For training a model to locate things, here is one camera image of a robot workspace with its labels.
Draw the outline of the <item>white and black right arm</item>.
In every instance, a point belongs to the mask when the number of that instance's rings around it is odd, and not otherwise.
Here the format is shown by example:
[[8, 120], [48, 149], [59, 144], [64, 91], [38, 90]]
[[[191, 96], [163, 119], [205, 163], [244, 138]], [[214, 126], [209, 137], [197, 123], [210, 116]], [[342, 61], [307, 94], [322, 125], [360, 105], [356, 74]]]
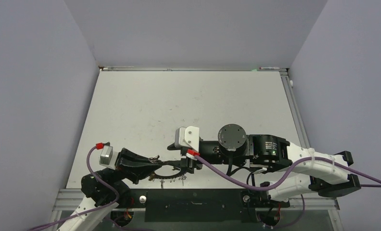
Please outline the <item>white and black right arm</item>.
[[261, 183], [258, 199], [265, 206], [300, 194], [342, 197], [361, 189], [359, 177], [348, 170], [353, 163], [348, 151], [323, 154], [278, 136], [248, 135], [237, 124], [223, 126], [215, 141], [202, 140], [199, 131], [198, 127], [180, 127], [167, 147], [180, 151], [180, 173], [206, 164], [248, 167], [252, 174], [286, 173], [278, 182]]

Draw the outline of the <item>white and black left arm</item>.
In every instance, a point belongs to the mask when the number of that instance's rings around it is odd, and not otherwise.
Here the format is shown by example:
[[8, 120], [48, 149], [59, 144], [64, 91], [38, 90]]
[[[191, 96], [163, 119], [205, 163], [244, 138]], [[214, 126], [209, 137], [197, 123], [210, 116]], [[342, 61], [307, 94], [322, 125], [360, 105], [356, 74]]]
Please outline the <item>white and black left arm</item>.
[[89, 174], [81, 179], [84, 197], [72, 215], [60, 220], [60, 231], [92, 231], [105, 218], [115, 226], [130, 218], [130, 209], [146, 203], [146, 196], [132, 192], [123, 182], [134, 184], [151, 176], [162, 163], [127, 149], [115, 152], [109, 144], [99, 143], [87, 156]]

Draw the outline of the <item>large metal keyring with rings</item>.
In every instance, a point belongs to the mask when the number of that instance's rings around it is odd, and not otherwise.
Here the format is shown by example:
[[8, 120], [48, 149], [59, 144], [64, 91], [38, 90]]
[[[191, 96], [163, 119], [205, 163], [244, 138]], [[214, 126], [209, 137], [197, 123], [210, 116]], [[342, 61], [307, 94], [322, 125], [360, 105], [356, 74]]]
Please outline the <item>large metal keyring with rings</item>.
[[164, 188], [164, 183], [173, 183], [175, 181], [184, 181], [187, 179], [187, 172], [184, 169], [173, 169], [171, 166], [162, 166], [148, 177], [148, 181], [159, 181], [161, 188]]

